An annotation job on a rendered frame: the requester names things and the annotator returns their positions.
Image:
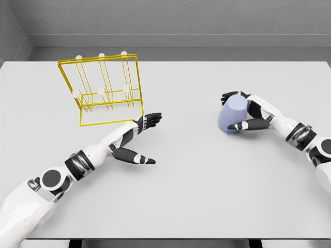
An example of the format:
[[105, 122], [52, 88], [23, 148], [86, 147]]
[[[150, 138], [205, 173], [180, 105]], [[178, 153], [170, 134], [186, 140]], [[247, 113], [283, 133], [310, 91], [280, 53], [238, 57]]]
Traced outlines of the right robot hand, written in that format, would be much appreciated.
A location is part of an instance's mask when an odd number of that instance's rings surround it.
[[257, 95], [246, 94], [243, 91], [232, 91], [222, 95], [222, 105], [229, 100], [231, 96], [239, 95], [247, 101], [247, 113], [252, 119], [244, 120], [227, 127], [228, 130], [262, 130], [268, 129], [274, 119], [280, 118], [283, 114], [273, 105], [260, 98]]

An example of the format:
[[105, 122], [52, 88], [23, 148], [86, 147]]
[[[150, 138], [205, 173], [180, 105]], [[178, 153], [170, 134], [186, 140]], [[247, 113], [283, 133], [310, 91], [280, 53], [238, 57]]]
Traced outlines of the lavender blue cup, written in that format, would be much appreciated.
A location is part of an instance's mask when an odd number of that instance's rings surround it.
[[246, 120], [248, 102], [241, 95], [233, 95], [226, 101], [218, 117], [218, 126], [226, 134], [236, 134], [238, 130], [228, 129], [229, 125], [234, 125]]

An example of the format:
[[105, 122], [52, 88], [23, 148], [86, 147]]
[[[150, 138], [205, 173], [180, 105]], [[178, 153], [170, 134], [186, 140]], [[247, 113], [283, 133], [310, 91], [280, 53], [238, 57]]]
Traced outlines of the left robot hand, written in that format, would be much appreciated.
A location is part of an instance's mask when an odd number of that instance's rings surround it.
[[161, 118], [161, 113], [143, 115], [139, 119], [125, 123], [109, 134], [103, 141], [108, 145], [111, 156], [131, 164], [156, 164], [155, 160], [125, 148], [125, 145], [144, 130], [155, 127]]

